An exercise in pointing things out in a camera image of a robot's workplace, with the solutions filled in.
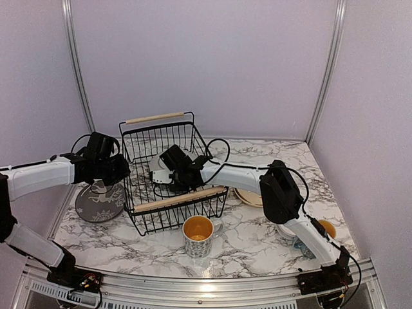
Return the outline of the black wire dish rack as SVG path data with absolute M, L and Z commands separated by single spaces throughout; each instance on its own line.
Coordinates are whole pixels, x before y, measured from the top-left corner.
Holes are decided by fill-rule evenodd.
M 228 188 L 189 182 L 201 159 L 211 155 L 186 111 L 119 123 L 130 175 L 124 210 L 140 236 L 177 229 L 190 216 L 219 218 Z

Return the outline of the red teal floral plate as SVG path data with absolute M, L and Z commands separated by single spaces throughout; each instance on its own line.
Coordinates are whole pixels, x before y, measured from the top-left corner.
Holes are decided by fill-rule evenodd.
M 152 181 L 152 171 L 161 169 L 168 169 L 171 172 L 181 171 L 192 164 L 195 158 L 194 153 L 172 146 L 151 159 L 149 162 L 150 179 Z

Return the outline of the grey reindeer plate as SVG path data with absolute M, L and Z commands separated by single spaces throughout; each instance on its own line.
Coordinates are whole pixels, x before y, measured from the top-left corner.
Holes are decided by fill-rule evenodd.
M 124 210 L 126 201 L 122 182 L 105 186 L 102 180 L 83 188 L 75 200 L 75 211 L 89 223 L 104 223 Z

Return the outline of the cream gold rimmed plate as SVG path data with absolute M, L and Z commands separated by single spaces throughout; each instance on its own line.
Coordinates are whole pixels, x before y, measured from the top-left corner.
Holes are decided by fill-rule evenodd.
M 261 196 L 254 192 L 234 188 L 234 193 L 243 203 L 245 203 L 248 206 L 255 208 L 263 207 L 263 201 Z

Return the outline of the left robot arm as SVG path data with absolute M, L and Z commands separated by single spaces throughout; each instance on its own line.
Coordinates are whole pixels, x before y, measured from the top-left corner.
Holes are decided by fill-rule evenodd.
M 114 186 L 130 170 L 119 141 L 96 131 L 87 135 L 82 149 L 39 162 L 1 168 L 1 243 L 40 261 L 67 286 L 77 286 L 81 272 L 75 257 L 60 245 L 18 222 L 11 204 L 55 187 L 101 181 Z

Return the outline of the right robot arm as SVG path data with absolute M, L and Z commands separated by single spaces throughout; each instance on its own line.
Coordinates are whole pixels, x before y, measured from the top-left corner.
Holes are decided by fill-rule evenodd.
M 293 177 L 297 171 L 274 160 L 262 167 L 218 162 L 211 155 L 193 158 L 172 145 L 152 161 L 154 183 L 174 183 L 196 189 L 204 185 L 221 185 L 254 192 L 263 203 L 265 217 L 290 229 L 315 255 L 321 264 L 319 283 L 333 288 L 348 271 L 350 255 L 339 246 L 320 221 L 304 209 L 307 197 L 301 196 Z

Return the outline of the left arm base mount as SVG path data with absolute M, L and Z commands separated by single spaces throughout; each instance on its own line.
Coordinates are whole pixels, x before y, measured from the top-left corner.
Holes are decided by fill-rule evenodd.
M 76 291 L 86 291 L 97 294 L 100 290 L 103 274 L 75 268 L 70 274 L 49 272 L 47 281 Z

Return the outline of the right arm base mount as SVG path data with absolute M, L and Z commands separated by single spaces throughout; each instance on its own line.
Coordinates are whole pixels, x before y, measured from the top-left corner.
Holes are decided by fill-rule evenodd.
M 297 284 L 302 295 L 325 292 L 349 286 L 352 283 L 352 276 L 335 270 L 301 273 L 297 277 Z

